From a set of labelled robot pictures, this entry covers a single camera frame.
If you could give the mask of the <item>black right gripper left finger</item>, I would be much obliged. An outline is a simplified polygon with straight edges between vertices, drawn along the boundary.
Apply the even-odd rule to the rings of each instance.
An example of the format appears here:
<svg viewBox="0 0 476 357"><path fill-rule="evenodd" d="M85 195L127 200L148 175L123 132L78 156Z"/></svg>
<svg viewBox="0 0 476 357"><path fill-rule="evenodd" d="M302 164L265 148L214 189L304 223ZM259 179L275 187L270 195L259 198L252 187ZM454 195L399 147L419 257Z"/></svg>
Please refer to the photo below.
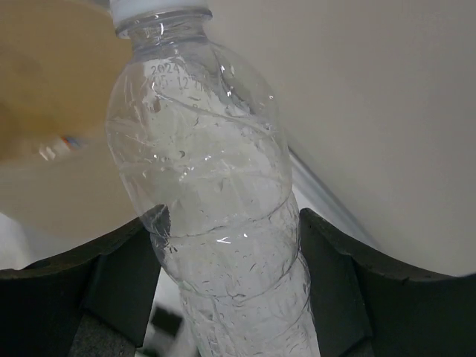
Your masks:
<svg viewBox="0 0 476 357"><path fill-rule="evenodd" d="M133 356L159 274L139 219L24 269L1 270L1 355Z"/></svg>

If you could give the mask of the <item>clear bottle white cap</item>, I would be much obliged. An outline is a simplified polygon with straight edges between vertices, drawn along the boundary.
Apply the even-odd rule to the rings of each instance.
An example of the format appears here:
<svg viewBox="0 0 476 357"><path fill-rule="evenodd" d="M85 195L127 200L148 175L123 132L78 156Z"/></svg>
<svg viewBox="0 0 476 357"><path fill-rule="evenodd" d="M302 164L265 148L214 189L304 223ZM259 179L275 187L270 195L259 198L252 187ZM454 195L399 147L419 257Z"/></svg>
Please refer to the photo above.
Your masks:
<svg viewBox="0 0 476 357"><path fill-rule="evenodd" d="M208 39L205 1L111 1L132 58L106 136L202 356L316 356L292 165L277 105Z"/></svg>

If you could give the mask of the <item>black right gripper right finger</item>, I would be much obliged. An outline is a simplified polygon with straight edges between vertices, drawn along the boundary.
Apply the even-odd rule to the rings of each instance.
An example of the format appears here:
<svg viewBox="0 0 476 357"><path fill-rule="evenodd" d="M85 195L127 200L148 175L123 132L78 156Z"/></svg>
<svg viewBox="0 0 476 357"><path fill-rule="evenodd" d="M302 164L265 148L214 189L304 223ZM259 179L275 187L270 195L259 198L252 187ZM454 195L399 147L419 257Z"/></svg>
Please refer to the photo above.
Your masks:
<svg viewBox="0 0 476 357"><path fill-rule="evenodd" d="M323 356L473 356L475 276L396 260L300 212L311 306Z"/></svg>

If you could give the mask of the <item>clear bottle white blue label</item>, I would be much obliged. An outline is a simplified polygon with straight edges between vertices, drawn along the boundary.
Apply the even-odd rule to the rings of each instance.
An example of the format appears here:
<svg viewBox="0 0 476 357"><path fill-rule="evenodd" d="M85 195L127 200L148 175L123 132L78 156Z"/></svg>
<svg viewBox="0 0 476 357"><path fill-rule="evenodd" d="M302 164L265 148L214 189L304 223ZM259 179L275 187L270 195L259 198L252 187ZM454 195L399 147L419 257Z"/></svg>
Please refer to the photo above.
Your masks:
<svg viewBox="0 0 476 357"><path fill-rule="evenodd" d="M87 144L88 141L76 136L56 136L46 143L41 143L38 152L46 161L55 161L83 149Z"/></svg>

